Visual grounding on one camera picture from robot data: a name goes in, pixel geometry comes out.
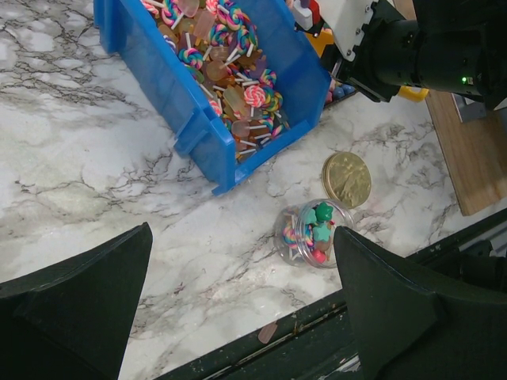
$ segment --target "glass jar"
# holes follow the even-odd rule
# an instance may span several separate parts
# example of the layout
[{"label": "glass jar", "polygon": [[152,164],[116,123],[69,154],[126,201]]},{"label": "glass jar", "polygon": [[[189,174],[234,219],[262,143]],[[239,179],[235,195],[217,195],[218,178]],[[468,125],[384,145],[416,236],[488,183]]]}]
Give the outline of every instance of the glass jar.
[{"label": "glass jar", "polygon": [[354,230],[356,223],[347,207],[335,199],[286,207],[275,221],[275,248],[290,265],[336,268],[333,238],[339,226]]}]

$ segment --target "marble surface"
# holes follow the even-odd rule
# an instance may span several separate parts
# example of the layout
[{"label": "marble surface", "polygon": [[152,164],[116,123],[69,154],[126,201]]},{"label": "marble surface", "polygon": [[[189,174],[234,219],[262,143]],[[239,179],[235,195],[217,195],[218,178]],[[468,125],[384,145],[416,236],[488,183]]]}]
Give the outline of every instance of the marble surface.
[{"label": "marble surface", "polygon": [[362,234],[406,256],[500,210],[463,218],[425,104],[355,96],[307,137],[215,198],[118,56],[92,2],[7,0],[0,14],[0,282],[141,222],[154,246],[122,380],[155,378],[341,287],[336,270],[287,266],[272,224],[324,196],[336,151],[368,164]]}]

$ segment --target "blue ball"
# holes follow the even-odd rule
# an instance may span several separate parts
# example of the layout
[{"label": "blue ball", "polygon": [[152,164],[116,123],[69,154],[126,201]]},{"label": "blue ball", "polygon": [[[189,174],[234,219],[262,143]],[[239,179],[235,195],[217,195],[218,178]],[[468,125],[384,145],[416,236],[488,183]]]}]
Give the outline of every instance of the blue ball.
[{"label": "blue ball", "polygon": [[350,95],[356,91],[351,85],[343,85],[342,89],[345,91],[345,95]]},{"label": "blue ball", "polygon": [[336,89],[333,91],[333,99],[338,100],[343,97],[345,97],[345,91],[341,87],[336,86]]}]

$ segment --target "blue plastic bin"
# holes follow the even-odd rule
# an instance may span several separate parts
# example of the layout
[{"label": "blue plastic bin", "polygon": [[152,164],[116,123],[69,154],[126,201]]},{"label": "blue plastic bin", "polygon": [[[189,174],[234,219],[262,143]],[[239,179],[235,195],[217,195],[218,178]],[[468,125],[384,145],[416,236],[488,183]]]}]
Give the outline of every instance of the blue plastic bin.
[{"label": "blue plastic bin", "polygon": [[95,25],[109,53],[119,52],[152,105],[176,134],[176,151],[189,154],[219,195],[244,181],[272,156],[304,136],[318,122],[330,76],[294,18],[278,0],[238,0],[257,26],[260,48],[275,70],[291,130],[241,165],[235,142],[192,75],[180,63],[140,0],[94,0]]}]

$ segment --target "wooden board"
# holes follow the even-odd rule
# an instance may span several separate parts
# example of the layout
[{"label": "wooden board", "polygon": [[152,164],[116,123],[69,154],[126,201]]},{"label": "wooden board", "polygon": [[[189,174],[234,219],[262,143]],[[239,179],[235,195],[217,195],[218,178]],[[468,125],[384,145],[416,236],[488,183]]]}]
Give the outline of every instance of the wooden board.
[{"label": "wooden board", "polygon": [[[412,0],[394,0],[408,19]],[[444,152],[463,215],[473,215],[507,196],[507,133],[492,112],[483,120],[461,123],[452,95],[430,91],[429,113]]]}]

